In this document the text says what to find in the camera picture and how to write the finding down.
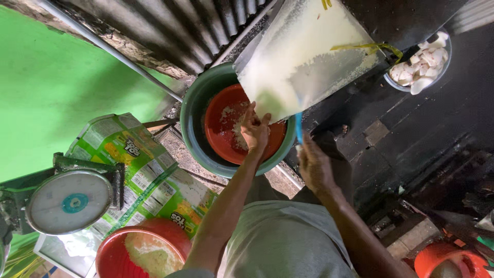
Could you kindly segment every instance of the red bowl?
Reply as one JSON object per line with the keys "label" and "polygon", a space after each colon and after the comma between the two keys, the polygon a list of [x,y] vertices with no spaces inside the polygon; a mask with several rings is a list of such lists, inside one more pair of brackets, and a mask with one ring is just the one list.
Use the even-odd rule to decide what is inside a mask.
{"label": "red bowl", "polygon": [[[233,131],[235,124],[241,120],[250,102],[240,84],[231,85],[219,92],[206,110],[206,138],[213,150],[223,159],[241,164],[248,153],[247,149],[239,146],[236,137],[242,136]],[[287,125],[278,122],[269,125],[271,130],[269,143],[263,161],[270,158],[280,148]]]}
{"label": "red bowl", "polygon": [[101,278],[149,278],[149,274],[136,266],[125,248],[129,232],[152,234],[168,243],[185,263],[192,244],[186,233],[171,220],[152,218],[137,226],[120,228],[111,233],[96,252],[96,272]]}

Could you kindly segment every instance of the orange bucket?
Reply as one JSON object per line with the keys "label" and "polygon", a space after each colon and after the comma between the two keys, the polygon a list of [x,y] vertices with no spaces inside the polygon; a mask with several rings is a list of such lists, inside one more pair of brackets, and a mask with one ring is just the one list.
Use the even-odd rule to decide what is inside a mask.
{"label": "orange bucket", "polygon": [[468,250],[462,250],[447,243],[430,244],[417,254],[415,258],[415,272],[420,278],[429,278],[434,269],[445,260],[461,258],[463,278],[490,278],[484,269],[487,261]]}
{"label": "orange bucket", "polygon": [[101,278],[149,278],[149,274],[129,258],[125,238],[130,232],[144,232],[163,240],[178,254],[182,263],[185,263],[192,248],[189,237],[173,221],[164,218],[147,219],[136,226],[114,231],[101,243],[96,253],[96,272]]}

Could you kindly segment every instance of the green bucket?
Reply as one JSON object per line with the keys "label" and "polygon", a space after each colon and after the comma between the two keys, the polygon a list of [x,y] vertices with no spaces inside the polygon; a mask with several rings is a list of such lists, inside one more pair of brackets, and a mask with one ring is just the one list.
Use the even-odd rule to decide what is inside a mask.
{"label": "green bucket", "polygon": [[[185,145],[192,156],[208,171],[226,178],[231,178],[239,166],[221,158],[207,141],[204,131],[204,116],[213,97],[224,88],[238,84],[233,63],[224,63],[202,73],[192,83],[180,111],[180,126]],[[283,158],[295,141],[295,117],[287,120],[287,134],[280,148],[273,156],[264,161],[256,176],[273,169]]]}

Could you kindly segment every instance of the plastic bag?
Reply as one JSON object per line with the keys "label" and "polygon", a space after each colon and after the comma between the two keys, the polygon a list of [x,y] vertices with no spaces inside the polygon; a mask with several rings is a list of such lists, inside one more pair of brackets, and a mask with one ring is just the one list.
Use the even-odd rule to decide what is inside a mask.
{"label": "plastic bag", "polygon": [[301,112],[372,69],[381,53],[330,50],[372,43],[338,0],[324,10],[321,0],[280,0],[265,29],[234,63],[256,113],[271,122]]}

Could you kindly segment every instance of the corrugated metal sheet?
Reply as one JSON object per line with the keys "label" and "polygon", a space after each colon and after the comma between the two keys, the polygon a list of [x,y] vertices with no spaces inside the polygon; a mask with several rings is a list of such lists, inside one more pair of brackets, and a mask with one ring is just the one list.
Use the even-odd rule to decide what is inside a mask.
{"label": "corrugated metal sheet", "polygon": [[67,0],[192,75],[270,1]]}
{"label": "corrugated metal sheet", "polygon": [[448,22],[447,29],[460,34],[494,22],[494,0],[470,0]]}

